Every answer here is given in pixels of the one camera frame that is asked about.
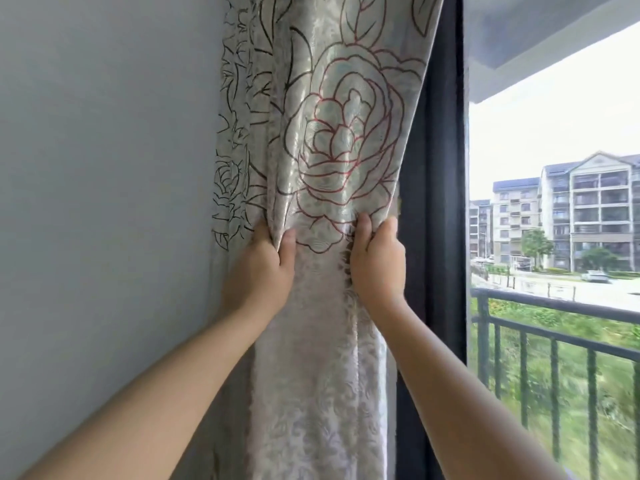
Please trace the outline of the person's left hand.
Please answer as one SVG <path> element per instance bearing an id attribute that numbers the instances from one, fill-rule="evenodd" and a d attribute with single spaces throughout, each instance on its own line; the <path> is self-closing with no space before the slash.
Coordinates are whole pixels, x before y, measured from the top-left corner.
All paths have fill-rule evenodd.
<path id="1" fill-rule="evenodd" d="M 283 309 L 292 290 L 294 269 L 280 267 L 278 250 L 267 223 L 260 221 L 223 286 L 224 312 L 240 311 L 270 321 Z"/>

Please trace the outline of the person's right hand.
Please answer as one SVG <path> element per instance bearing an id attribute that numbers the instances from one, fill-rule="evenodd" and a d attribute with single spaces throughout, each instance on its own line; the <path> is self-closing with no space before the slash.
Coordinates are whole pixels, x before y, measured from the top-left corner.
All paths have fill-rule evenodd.
<path id="1" fill-rule="evenodd" d="M 386 314 L 405 301 L 406 254 L 397 231 L 398 221 L 393 216 L 376 230 L 372 225 L 366 255 L 349 261 L 353 288 L 372 317 Z"/>

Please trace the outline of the white floral rose curtain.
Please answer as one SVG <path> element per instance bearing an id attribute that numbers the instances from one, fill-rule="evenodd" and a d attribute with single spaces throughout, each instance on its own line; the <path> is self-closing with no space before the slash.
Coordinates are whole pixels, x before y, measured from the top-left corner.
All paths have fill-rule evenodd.
<path id="1" fill-rule="evenodd" d="M 351 287 L 361 213 L 398 179 L 444 0 L 226 0 L 209 309 L 254 225 L 295 284 L 171 480 L 390 480 L 396 364 Z"/>

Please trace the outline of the person's right forearm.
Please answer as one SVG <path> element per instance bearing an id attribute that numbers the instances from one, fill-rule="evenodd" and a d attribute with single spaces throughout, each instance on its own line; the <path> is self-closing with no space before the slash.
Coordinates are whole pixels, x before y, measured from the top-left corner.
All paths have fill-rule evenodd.
<path id="1" fill-rule="evenodd" d="M 371 316 L 396 360 L 445 480 L 570 480 L 403 297 L 380 301 Z"/>

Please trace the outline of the person's left forearm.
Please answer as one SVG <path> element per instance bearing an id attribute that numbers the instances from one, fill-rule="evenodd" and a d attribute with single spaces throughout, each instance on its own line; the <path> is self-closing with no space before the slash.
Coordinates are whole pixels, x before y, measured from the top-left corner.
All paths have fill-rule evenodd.
<path id="1" fill-rule="evenodd" d="M 220 388 L 282 306 L 248 301 L 188 339 L 18 480 L 170 480 Z"/>

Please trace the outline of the small grey apartment building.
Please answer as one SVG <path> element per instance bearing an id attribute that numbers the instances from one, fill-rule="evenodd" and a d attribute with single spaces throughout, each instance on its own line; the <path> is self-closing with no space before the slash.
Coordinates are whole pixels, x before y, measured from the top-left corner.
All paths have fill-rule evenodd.
<path id="1" fill-rule="evenodd" d="M 492 252 L 497 264 L 523 261 L 522 238 L 540 225 L 539 184 L 540 177 L 493 183 Z"/>

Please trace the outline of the green round tree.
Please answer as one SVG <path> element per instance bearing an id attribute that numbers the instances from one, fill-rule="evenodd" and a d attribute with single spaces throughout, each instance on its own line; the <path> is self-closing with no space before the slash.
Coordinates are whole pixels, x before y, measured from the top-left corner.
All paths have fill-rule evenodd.
<path id="1" fill-rule="evenodd" d="M 542 265 L 544 257 L 551 256 L 554 252 L 554 243 L 550 241 L 540 228 L 524 230 L 521 239 L 522 255 L 530 258 L 532 269 Z"/>
<path id="2" fill-rule="evenodd" d="M 617 266 L 618 257 L 610 250 L 596 246 L 585 250 L 581 254 L 580 268 L 582 271 L 608 272 Z"/>

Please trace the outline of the black balcony railing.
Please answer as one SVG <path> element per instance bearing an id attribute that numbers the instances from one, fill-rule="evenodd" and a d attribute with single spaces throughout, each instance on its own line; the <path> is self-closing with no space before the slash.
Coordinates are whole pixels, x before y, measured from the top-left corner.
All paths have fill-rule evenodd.
<path id="1" fill-rule="evenodd" d="M 640 480 L 640 312 L 475 288 L 477 377 L 574 480 Z"/>

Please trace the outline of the dark window frame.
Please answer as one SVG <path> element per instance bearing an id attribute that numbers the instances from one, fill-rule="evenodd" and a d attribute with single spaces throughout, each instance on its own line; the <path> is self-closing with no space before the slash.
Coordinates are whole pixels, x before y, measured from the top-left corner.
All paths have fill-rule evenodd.
<path id="1" fill-rule="evenodd" d="M 467 88 L 463 0 L 444 0 L 406 147 L 399 238 L 405 297 L 418 318 L 467 361 Z"/>

